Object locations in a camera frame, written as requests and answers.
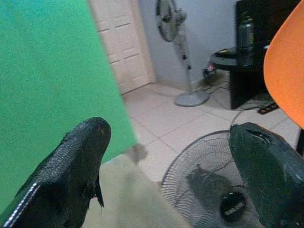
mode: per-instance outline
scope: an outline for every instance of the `fan grille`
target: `fan grille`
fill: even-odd
[[[233,161],[229,135],[220,131],[199,138],[174,160],[163,178],[164,198],[195,228],[263,227]],[[220,213],[223,196],[229,192],[246,199],[246,212],[233,223]]]
[[[157,27],[162,38],[167,42],[172,42],[178,35],[179,14],[173,0],[157,0],[156,20]]]

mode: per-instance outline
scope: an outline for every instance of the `floor tile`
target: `floor tile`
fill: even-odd
[[[179,107],[170,101],[135,119],[154,135],[161,137],[204,113],[196,107]]]
[[[161,95],[172,96],[173,98],[175,98],[176,96],[184,93],[184,91],[181,89],[173,88],[167,85],[162,85],[162,84],[154,84],[154,85],[155,86],[153,88],[153,91]]]
[[[154,140],[156,140],[156,137],[149,132],[146,128],[141,126],[136,120],[131,120],[133,129],[137,138],[137,142],[141,145],[147,145]]]
[[[178,154],[161,140],[146,145],[145,150],[147,151],[147,157],[139,161],[138,167],[150,180],[161,181]]]
[[[300,127],[291,119],[287,118],[271,131],[282,136],[289,143],[289,145],[291,145],[294,149],[296,148],[299,139]]]
[[[228,130],[229,128],[230,121],[206,113],[163,136],[161,140],[180,153],[196,139],[208,133]]]
[[[151,92],[153,90],[153,88],[155,88],[156,85],[155,84],[146,84],[144,86],[141,86],[135,90],[132,90],[128,93],[125,93],[122,95],[124,100],[132,100],[135,98],[138,98],[140,96],[146,95],[147,93]]]
[[[242,112],[234,123],[243,124],[246,122],[252,122],[271,130],[286,118],[286,114],[281,109],[271,111],[264,115],[259,114],[257,110],[254,109]]]
[[[224,107],[220,106],[220,104],[214,99],[214,97],[211,97],[208,101],[208,105],[209,105],[209,110],[207,110],[207,112],[209,112],[210,114],[222,117],[228,121],[232,121],[233,118],[238,114],[239,111],[235,111],[235,110],[229,110],[229,109],[225,109]]]
[[[154,93],[150,90],[147,90],[147,92],[143,94],[138,93],[138,96],[132,95],[131,98],[124,98],[126,110],[132,117],[143,114],[168,101],[172,101],[173,103],[173,98],[171,96]]]
[[[223,88],[218,88],[217,90],[214,90],[211,96],[215,101],[217,101],[217,104],[220,107],[230,110],[231,109],[230,90]]]

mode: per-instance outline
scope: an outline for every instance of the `wire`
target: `wire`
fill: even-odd
[[[234,122],[237,120],[237,118],[244,112],[244,111],[248,111],[248,110],[252,110],[252,109],[256,109],[256,108],[260,108],[261,106],[256,106],[256,107],[251,107],[251,108],[245,108],[241,111],[238,112],[238,114],[236,114],[236,116],[232,119],[231,123],[230,123],[230,127],[234,124]]]
[[[218,88],[216,88],[215,90],[213,90],[212,92],[208,92],[209,94],[212,94],[212,93],[214,93],[215,91],[217,91],[217,90],[219,90],[219,89],[226,89],[226,90],[230,90],[229,88],[225,88],[225,87],[221,87],[221,86],[219,86]]]
[[[224,109],[226,110],[230,110],[230,108],[226,107],[226,106],[223,106],[222,103],[220,101],[218,101],[216,99],[215,96],[212,96],[213,99]],[[265,93],[261,92],[257,95],[255,95],[251,100],[253,100],[253,102],[249,102],[249,103],[244,103],[241,105],[240,108],[236,109],[235,111],[239,111],[239,110],[250,110],[250,109],[256,109],[256,108],[261,108],[265,105],[269,105],[271,103],[273,103],[273,99],[270,97],[270,95],[265,95]],[[248,107],[248,105],[258,105],[257,107],[254,106],[254,107]]]
[[[220,84],[223,84],[223,83],[230,83],[230,82],[229,82],[229,81],[223,81],[223,82],[218,83],[218,84],[216,84],[216,85],[207,82],[207,84],[210,85],[210,86],[219,86]]]

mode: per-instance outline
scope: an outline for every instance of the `beige cloth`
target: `beige cloth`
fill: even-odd
[[[83,228],[190,228],[127,155],[100,169],[103,212],[91,200]]]

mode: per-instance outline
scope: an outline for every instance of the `floor fan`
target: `floor fan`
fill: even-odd
[[[178,35],[181,35],[181,32],[183,33],[180,47],[182,51],[182,59],[186,61],[188,90],[185,93],[178,95],[175,98],[174,103],[178,106],[194,107],[207,101],[209,94],[205,91],[195,91],[191,84],[190,70],[192,67],[188,57],[184,25],[186,18],[186,13],[184,13],[181,9],[177,9],[173,0],[157,0],[156,19],[161,37],[167,42],[172,42]]]
[[[232,158],[229,131],[190,144],[162,180],[164,198],[193,228],[263,228]]]

